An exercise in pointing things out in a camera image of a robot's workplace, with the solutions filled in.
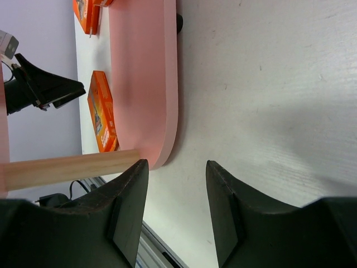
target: table surface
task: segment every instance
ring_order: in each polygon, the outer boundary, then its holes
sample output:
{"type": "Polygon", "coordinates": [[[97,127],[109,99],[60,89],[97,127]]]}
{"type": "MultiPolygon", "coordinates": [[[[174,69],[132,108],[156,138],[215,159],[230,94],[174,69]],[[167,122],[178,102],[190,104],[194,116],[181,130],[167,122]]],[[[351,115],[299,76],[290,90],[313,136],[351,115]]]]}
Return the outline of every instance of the table surface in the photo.
{"type": "MultiPolygon", "coordinates": [[[[166,165],[150,172],[144,220],[189,267],[217,267],[208,159],[293,205],[357,193],[357,3],[177,6],[185,21],[178,133],[166,165]]],[[[91,38],[75,24],[78,79],[86,88],[94,69],[114,75],[107,9],[101,23],[91,38]]],[[[80,117],[83,153],[97,152],[86,96],[80,117]]]]}

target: black cable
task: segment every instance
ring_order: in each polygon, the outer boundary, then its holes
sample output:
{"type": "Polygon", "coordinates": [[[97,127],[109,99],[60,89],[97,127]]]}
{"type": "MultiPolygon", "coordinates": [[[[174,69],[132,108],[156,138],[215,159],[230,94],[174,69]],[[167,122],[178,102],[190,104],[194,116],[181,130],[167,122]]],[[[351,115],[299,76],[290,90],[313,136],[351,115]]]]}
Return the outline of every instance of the black cable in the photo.
{"type": "Polygon", "coordinates": [[[87,189],[87,187],[80,181],[80,180],[74,180],[71,182],[71,184],[69,185],[69,200],[72,200],[72,197],[73,197],[73,192],[72,192],[72,187],[73,187],[73,184],[77,182],[80,184],[80,186],[83,187],[83,189],[89,193],[90,191],[87,189]]]}
{"type": "Polygon", "coordinates": [[[11,67],[9,66],[9,65],[7,65],[6,63],[4,63],[6,66],[7,66],[7,68],[9,68],[9,70],[10,70],[10,72],[11,72],[11,78],[10,78],[10,80],[7,80],[5,83],[7,83],[7,82],[10,82],[12,79],[13,79],[13,73],[12,73],[12,69],[11,69],[11,67]]]}

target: orange package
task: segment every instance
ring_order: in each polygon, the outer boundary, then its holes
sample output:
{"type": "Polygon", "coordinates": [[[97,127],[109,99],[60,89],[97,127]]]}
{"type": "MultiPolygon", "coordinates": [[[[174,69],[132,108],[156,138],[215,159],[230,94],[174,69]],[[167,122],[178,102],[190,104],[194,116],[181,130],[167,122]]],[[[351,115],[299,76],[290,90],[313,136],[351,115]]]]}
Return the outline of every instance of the orange package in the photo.
{"type": "Polygon", "coordinates": [[[93,0],[93,4],[101,7],[109,7],[110,4],[113,3],[114,0],[93,0]]]}
{"type": "Polygon", "coordinates": [[[76,14],[84,33],[96,35],[99,23],[99,6],[93,0],[73,0],[73,11],[76,14]]]}
{"type": "Polygon", "coordinates": [[[88,105],[99,152],[112,152],[119,147],[114,125],[113,98],[103,71],[93,71],[88,105]]]}

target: pink rounded platform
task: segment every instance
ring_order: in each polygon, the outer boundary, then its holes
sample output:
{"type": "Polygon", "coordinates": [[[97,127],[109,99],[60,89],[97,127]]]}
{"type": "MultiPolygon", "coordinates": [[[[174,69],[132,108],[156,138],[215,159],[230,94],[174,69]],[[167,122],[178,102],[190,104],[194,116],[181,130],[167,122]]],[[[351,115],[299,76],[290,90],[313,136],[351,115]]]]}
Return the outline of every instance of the pink rounded platform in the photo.
{"type": "Polygon", "coordinates": [[[116,0],[109,7],[112,96],[122,150],[162,166],[178,120],[175,0],[116,0]]]}

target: white device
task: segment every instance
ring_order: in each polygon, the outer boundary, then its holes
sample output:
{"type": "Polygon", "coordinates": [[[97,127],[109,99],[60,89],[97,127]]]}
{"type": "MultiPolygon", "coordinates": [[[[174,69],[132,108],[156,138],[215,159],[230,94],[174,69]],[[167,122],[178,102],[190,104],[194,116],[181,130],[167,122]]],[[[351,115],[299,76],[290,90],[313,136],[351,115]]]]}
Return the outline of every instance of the white device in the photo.
{"type": "Polygon", "coordinates": [[[18,47],[18,40],[11,34],[0,30],[0,54],[12,59],[18,47]]]}

